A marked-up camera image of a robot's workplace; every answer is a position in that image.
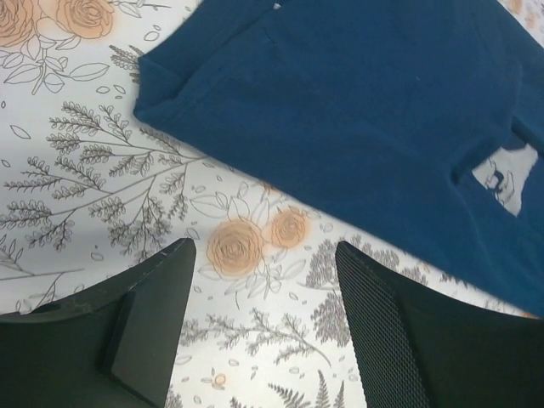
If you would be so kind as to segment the blue printed t-shirt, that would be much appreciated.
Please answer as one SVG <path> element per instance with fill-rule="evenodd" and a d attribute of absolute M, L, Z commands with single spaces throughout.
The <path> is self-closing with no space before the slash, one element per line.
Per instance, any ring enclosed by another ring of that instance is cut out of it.
<path fill-rule="evenodd" d="M 497 1 L 204 1 L 134 115 L 543 313 L 543 48 Z"/>

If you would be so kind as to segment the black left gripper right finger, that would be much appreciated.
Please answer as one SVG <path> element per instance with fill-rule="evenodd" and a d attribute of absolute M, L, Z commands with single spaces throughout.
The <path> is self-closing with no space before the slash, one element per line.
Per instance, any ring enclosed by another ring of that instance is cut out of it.
<path fill-rule="evenodd" d="M 447 297 L 347 242 L 335 261 L 368 406 L 542 406 L 541 320 Z"/>

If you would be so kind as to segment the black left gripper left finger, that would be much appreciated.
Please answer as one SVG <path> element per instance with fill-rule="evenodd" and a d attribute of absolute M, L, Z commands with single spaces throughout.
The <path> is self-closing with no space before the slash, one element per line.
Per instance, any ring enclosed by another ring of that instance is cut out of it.
<path fill-rule="evenodd" d="M 2 406 L 164 406 L 195 260 L 181 239 L 29 314 L 4 314 Z"/>

